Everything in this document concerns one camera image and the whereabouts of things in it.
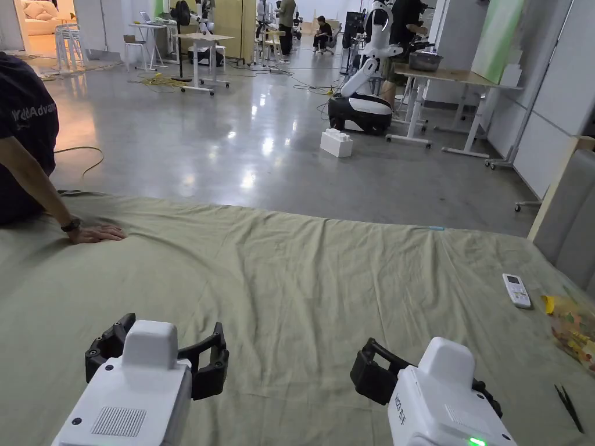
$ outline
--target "air conditioner remote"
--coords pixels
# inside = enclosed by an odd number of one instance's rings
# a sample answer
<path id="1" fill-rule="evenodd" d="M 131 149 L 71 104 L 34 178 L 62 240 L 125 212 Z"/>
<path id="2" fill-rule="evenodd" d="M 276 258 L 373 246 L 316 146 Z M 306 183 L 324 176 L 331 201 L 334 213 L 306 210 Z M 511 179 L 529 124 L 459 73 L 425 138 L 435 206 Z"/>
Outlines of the air conditioner remote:
<path id="1" fill-rule="evenodd" d="M 519 308 L 531 308 L 529 293 L 522 284 L 521 278 L 512 274 L 502 274 L 502 277 L 512 303 Z"/>

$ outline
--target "dark pants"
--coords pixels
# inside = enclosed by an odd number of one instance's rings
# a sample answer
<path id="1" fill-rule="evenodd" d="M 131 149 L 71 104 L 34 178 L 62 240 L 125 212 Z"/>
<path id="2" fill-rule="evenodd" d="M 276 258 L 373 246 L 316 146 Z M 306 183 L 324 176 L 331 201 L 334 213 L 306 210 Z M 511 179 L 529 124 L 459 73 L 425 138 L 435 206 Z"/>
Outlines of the dark pants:
<path id="1" fill-rule="evenodd" d="M 325 49 L 327 47 L 328 36 L 314 36 L 314 48 Z"/>
<path id="2" fill-rule="evenodd" d="M 281 53 L 284 56 L 289 56 L 292 51 L 292 29 L 289 26 L 279 24 L 279 31 L 285 31 L 284 36 L 280 36 L 281 41 Z"/>

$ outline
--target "white stool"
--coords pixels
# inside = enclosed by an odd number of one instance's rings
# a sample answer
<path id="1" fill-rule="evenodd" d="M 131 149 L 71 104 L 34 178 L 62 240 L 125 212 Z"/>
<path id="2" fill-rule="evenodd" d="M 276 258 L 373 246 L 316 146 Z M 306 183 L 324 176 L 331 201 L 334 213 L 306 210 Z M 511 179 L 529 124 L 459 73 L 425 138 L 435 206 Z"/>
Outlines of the white stool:
<path id="1" fill-rule="evenodd" d="M 77 57 L 82 67 L 84 67 L 88 60 L 87 55 L 83 49 L 80 41 L 80 29 L 76 23 L 69 23 L 65 25 L 58 25 L 55 29 L 54 39 L 56 42 L 56 59 L 58 60 L 58 69 L 62 69 L 62 62 L 69 67 L 68 54 L 70 53 L 70 63 L 76 69 Z M 68 52 L 66 51 L 66 43 L 68 43 Z"/>

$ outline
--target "white table leg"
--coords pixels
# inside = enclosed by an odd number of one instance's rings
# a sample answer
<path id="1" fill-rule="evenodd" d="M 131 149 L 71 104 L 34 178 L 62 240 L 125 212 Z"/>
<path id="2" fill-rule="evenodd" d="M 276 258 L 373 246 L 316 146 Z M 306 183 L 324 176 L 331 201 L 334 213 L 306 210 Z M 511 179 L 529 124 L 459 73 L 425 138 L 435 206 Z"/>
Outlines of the white table leg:
<path id="1" fill-rule="evenodd" d="M 460 149 L 452 149 L 450 147 L 443 147 L 443 152 L 449 153 L 457 153 L 459 155 L 468 155 L 468 156 L 475 156 L 477 158 L 489 158 L 486 153 L 478 153 L 472 152 L 471 148 L 473 147 L 473 142 L 477 135 L 477 129 L 480 126 L 481 117 L 483 116 L 483 112 L 486 108 L 486 100 L 481 99 L 480 104 L 477 106 L 477 113 L 475 113 L 475 118 L 473 119 L 473 124 L 471 125 L 471 130 L 469 131 L 469 136 L 467 137 L 467 142 L 465 143 L 465 148 L 463 150 Z"/>
<path id="2" fill-rule="evenodd" d="M 422 82 L 416 81 L 416 84 L 418 87 L 417 87 L 417 92 L 415 95 L 415 103 L 413 104 L 413 107 L 411 110 L 411 120 L 409 121 L 409 130 L 407 132 L 407 136 L 388 134 L 386 136 L 386 140 L 388 142 L 390 142 L 393 139 L 396 139 L 396 140 L 407 141 L 407 142 L 411 142 L 411 143 L 424 144 L 427 148 L 430 148 L 432 145 L 432 142 L 430 140 L 414 138 L 415 127 L 417 127 L 419 115 L 421 114 L 421 106 L 424 101 L 425 88 L 427 87 L 428 82 L 427 81 L 422 81 Z"/>
<path id="3" fill-rule="evenodd" d="M 223 79 L 217 79 L 217 43 L 211 42 L 211 46 L 209 47 L 209 59 L 211 61 L 211 66 L 213 67 L 213 77 L 211 79 L 203 78 L 201 79 L 201 84 L 204 82 L 214 83 L 214 84 L 225 84 L 225 87 L 229 88 L 229 81 Z"/>
<path id="4" fill-rule="evenodd" d="M 405 117 L 405 121 L 408 123 L 411 122 L 411 115 L 413 114 L 413 108 L 415 106 L 415 101 L 417 100 L 417 89 L 419 87 L 419 81 L 417 78 L 413 80 L 413 88 L 411 89 L 411 93 L 409 94 L 409 100 L 407 101 L 407 115 Z"/>
<path id="5" fill-rule="evenodd" d="M 203 88 L 199 86 L 199 79 L 198 79 L 198 41 L 194 40 L 192 42 L 192 52 L 194 54 L 194 79 L 192 81 L 192 87 L 181 87 L 182 91 L 184 91 L 185 89 L 190 89 L 190 90 L 198 90 L 200 92 L 209 92 L 211 94 L 211 96 L 213 96 L 215 94 L 214 90 L 212 88 Z"/>
<path id="6" fill-rule="evenodd" d="M 461 101 L 459 102 L 459 106 L 456 109 L 455 113 L 455 120 L 452 121 L 452 128 L 456 128 L 461 121 L 461 116 L 463 116 L 463 109 L 465 108 L 465 101 L 467 100 L 467 93 L 469 92 L 469 84 L 465 84 L 463 88 L 463 94 L 461 95 Z"/>
<path id="7" fill-rule="evenodd" d="M 211 67 L 213 68 L 213 82 L 217 82 L 217 47 L 213 42 L 209 48 L 209 57 L 211 58 Z"/>
<path id="8" fill-rule="evenodd" d="M 415 104 L 413 106 L 411 122 L 409 123 L 407 138 L 413 138 L 413 135 L 415 134 L 415 124 L 417 124 L 419 115 L 421 114 L 421 105 L 424 100 L 425 87 L 427 84 L 427 81 L 422 81 L 418 83 L 417 96 L 415 97 Z"/>
<path id="9" fill-rule="evenodd" d="M 198 42 L 196 40 L 192 43 L 192 54 L 194 56 L 194 87 L 200 88 L 198 86 Z"/>

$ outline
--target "laptop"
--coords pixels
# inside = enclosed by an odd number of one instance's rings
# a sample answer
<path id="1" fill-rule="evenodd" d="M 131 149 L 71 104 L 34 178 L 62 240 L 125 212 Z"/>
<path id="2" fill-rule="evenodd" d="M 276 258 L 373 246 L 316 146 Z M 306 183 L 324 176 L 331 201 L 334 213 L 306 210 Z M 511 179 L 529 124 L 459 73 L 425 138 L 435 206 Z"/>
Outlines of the laptop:
<path id="1" fill-rule="evenodd" d="M 157 23 L 155 21 L 152 21 L 151 17 L 149 16 L 149 14 L 146 13 L 146 11 L 141 11 L 140 16 L 143 18 L 143 20 L 145 21 L 145 23 L 147 25 L 157 25 L 157 26 L 163 25 L 163 23 Z"/>

